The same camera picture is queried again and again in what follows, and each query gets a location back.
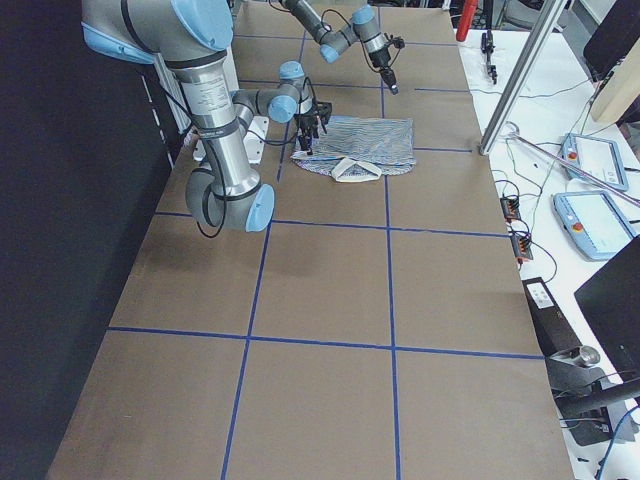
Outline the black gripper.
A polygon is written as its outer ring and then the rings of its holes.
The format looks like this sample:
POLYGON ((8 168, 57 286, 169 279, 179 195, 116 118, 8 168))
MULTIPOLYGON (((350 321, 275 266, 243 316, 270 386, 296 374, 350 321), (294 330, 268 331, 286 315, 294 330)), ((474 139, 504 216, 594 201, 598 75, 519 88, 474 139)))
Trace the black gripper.
POLYGON ((397 79, 395 72, 391 68, 391 55, 389 48, 383 46, 382 48, 370 53, 370 60, 374 69, 379 73, 383 83, 390 90, 392 94, 398 94, 399 88, 397 85, 397 79))
POLYGON ((327 133, 326 126, 332 114, 331 102, 313 101, 311 107, 304 113, 294 115, 297 126, 298 143, 302 150, 311 150, 314 139, 319 138, 319 128, 327 133))

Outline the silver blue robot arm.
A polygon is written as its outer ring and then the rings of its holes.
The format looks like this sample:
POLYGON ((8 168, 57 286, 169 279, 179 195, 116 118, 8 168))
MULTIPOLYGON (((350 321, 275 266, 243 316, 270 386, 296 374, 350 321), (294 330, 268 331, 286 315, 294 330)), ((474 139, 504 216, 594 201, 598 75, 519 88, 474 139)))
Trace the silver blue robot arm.
POLYGON ((253 118, 295 121, 294 138, 309 147, 331 116, 301 65, 284 63, 275 89, 229 91, 223 64, 233 19, 224 1, 85 1, 82 27, 87 45, 106 56, 151 64, 161 55, 182 85, 206 152, 185 193, 196 221, 216 230, 264 230, 275 193, 247 157, 244 138, 253 118))
POLYGON ((392 95, 399 93, 393 65, 405 42, 400 36, 381 31, 371 5, 361 6, 346 19, 332 8, 319 14, 308 1, 279 1, 279 7, 271 1, 268 4, 296 18, 319 45, 322 58, 329 64, 336 62, 353 45, 359 45, 368 68, 380 76, 392 95))

